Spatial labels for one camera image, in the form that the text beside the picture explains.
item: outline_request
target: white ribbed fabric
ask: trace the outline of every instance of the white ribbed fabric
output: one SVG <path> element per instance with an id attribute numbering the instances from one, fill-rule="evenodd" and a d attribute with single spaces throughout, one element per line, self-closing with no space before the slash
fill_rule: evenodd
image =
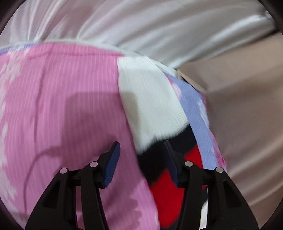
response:
<path id="1" fill-rule="evenodd" d="M 188 119 L 163 72 L 148 57 L 118 58 L 119 91 L 137 153 L 181 133 Z"/>

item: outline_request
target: beige satin fabric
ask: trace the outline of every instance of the beige satin fabric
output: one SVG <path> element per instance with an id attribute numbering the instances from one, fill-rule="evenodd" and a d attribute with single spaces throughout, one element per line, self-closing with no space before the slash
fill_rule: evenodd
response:
<path id="1" fill-rule="evenodd" d="M 205 92 L 228 174 L 262 226 L 283 197 L 282 34 L 186 63 L 179 75 Z"/>

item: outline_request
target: light blue fabric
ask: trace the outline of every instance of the light blue fabric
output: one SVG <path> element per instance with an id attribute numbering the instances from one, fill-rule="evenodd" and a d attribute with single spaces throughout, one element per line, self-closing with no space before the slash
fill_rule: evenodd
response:
<path id="1" fill-rule="evenodd" d="M 31 46 L 34 46 L 36 44 L 37 44 L 37 42 L 33 42 L 33 43 L 24 44 L 24 45 L 16 45 L 16 46 L 10 46 L 10 47 L 4 48 L 4 49 L 0 49 L 0 55 L 8 53 L 10 50 L 21 51 L 21 50 L 24 50 L 24 49 L 29 48 Z"/>
<path id="2" fill-rule="evenodd" d="M 214 140 L 214 136 L 209 129 L 203 95 L 196 91 L 190 84 L 170 74 L 164 74 L 175 83 L 181 91 L 180 103 L 195 135 L 203 168 L 214 170 L 216 167 L 221 166 L 226 169 L 224 160 L 223 163 L 221 163 L 223 158 Z"/>

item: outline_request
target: metal screw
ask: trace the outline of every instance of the metal screw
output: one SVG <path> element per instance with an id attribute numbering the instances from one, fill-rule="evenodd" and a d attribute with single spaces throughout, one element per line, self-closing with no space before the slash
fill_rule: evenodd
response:
<path id="1" fill-rule="evenodd" d="M 191 161 L 186 161 L 185 166 L 192 167 L 194 164 Z"/>
<path id="2" fill-rule="evenodd" d="M 61 174 L 64 174 L 64 173 L 66 173 L 67 171 L 68 171 L 68 170 L 67 170 L 66 168 L 61 168 L 61 169 L 60 169 L 60 173 L 61 173 Z"/>
<path id="3" fill-rule="evenodd" d="M 90 167 L 95 168 L 98 166 L 98 163 L 96 161 L 93 161 L 89 164 Z"/>
<path id="4" fill-rule="evenodd" d="M 221 168 L 221 167 L 217 167 L 217 168 L 216 168 L 216 171 L 217 171 L 218 173 L 223 173 L 223 172 L 224 172 L 224 169 Z"/>

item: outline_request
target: pink fabric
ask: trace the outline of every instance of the pink fabric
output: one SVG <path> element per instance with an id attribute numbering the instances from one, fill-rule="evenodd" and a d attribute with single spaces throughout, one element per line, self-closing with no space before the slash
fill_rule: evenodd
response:
<path id="1" fill-rule="evenodd" d="M 159 229 L 119 96 L 118 56 L 63 43 L 0 56 L 0 173 L 7 184 L 0 181 L 0 196 L 19 223 L 60 168 L 80 169 L 119 141 L 113 181 L 100 191 L 110 230 Z"/>

